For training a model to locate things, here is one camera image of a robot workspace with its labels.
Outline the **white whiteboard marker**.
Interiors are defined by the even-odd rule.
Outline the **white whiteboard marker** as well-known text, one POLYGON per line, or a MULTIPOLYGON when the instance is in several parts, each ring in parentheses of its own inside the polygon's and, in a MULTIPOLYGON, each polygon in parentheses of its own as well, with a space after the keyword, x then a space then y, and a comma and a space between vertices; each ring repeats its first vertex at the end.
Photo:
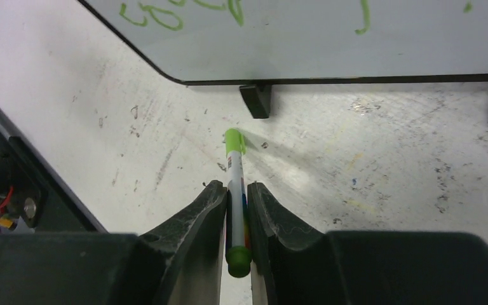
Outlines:
POLYGON ((226 262, 231 276, 243 278, 250 273, 252 252, 241 152, 228 152, 227 172, 226 262))

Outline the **green marker cap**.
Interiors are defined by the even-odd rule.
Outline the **green marker cap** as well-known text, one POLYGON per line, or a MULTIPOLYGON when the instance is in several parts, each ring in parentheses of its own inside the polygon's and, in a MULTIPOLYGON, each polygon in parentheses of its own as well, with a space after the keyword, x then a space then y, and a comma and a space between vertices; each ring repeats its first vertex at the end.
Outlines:
POLYGON ((247 149, 245 145, 245 138, 239 130, 235 128, 230 128, 226 130, 224 134, 224 140, 226 147, 226 156, 228 156, 229 153, 233 151, 236 151, 242 155, 246 153, 247 149))

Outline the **black framed small whiteboard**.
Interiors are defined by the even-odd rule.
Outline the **black framed small whiteboard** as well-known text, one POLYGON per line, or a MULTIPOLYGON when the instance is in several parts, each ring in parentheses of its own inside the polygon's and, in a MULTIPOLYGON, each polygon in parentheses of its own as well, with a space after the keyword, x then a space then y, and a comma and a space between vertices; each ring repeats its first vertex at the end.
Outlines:
POLYGON ((488 82, 488 1, 83 1, 163 77, 238 85, 488 82))

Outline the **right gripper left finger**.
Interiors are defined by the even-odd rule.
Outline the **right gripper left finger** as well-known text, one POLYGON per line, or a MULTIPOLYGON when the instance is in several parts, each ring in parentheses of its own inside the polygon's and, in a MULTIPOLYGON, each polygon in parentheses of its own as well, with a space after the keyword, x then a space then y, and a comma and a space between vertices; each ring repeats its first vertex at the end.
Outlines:
POLYGON ((120 234, 126 255, 114 304, 219 304, 227 189, 209 182, 154 229, 120 234))

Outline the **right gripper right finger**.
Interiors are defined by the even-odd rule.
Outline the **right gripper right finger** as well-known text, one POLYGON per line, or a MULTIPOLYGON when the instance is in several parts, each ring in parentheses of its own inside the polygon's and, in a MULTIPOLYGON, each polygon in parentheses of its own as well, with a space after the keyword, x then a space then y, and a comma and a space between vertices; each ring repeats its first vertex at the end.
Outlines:
POLYGON ((253 304, 344 304, 326 234, 285 208, 261 182, 247 186, 253 304))

